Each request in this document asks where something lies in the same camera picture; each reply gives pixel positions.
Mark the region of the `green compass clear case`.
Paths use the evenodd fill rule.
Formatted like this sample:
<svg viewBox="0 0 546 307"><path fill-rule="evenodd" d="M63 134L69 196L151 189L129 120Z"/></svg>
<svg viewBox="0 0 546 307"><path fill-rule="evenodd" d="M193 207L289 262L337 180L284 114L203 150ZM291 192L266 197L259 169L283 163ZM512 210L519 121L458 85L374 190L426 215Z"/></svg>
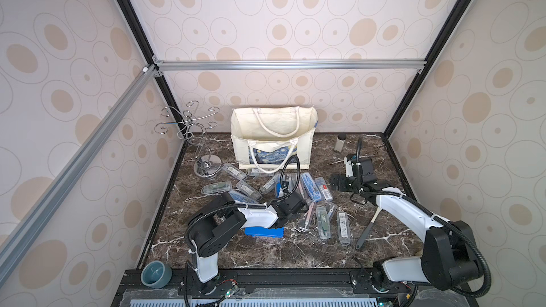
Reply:
<svg viewBox="0 0 546 307"><path fill-rule="evenodd" d="M316 210L318 235L322 240L331 238L331 224L328 218L328 212L324 206L317 206Z"/></svg>

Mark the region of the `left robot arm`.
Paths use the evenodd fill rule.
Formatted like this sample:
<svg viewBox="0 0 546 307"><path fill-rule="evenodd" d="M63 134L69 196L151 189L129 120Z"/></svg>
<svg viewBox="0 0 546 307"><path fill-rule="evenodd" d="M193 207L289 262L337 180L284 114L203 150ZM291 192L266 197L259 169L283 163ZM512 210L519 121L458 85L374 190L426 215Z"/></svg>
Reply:
<svg viewBox="0 0 546 307"><path fill-rule="evenodd" d="M219 195L189 219L184 240L200 283L218 279L218 253L241 229L279 229L309 211L301 194L284 185L281 189L283 195L267 203L231 190Z"/></svg>

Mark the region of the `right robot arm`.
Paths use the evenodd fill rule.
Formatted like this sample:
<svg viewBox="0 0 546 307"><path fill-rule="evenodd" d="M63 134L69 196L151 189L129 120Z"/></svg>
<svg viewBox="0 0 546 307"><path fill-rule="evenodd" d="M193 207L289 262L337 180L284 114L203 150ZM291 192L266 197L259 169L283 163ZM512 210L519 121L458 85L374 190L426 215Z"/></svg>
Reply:
<svg viewBox="0 0 546 307"><path fill-rule="evenodd" d="M350 193L354 203L370 203L378 213L385 211L396 217L423 243L421 255L375 262L369 271L372 287L384 294L390 284L407 281L469 298L489 293L491 269L476 245L472 228L461 220L451 221L433 213L389 182L379 180L371 158L362 156L362 146L360 137L355 153L344 159L346 172L331 176L331 185Z"/></svg>

